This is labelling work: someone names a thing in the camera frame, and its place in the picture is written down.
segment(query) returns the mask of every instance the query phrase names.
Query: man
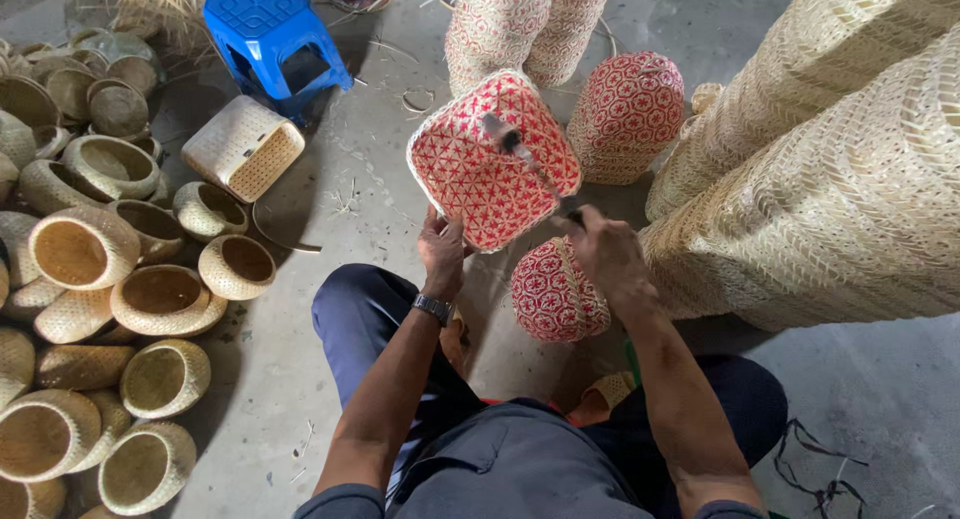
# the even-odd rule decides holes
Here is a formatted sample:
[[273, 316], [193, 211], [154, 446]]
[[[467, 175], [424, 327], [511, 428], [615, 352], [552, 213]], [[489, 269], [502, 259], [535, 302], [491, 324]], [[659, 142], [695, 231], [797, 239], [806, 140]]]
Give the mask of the man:
[[295, 519], [762, 516], [750, 466], [784, 430], [780, 383], [740, 357], [695, 359], [659, 310], [635, 232], [582, 214], [577, 261], [630, 334], [642, 388], [583, 428], [533, 400], [480, 401], [438, 346], [437, 315], [464, 282], [463, 226], [430, 207], [423, 288], [350, 265], [317, 292], [344, 412]]

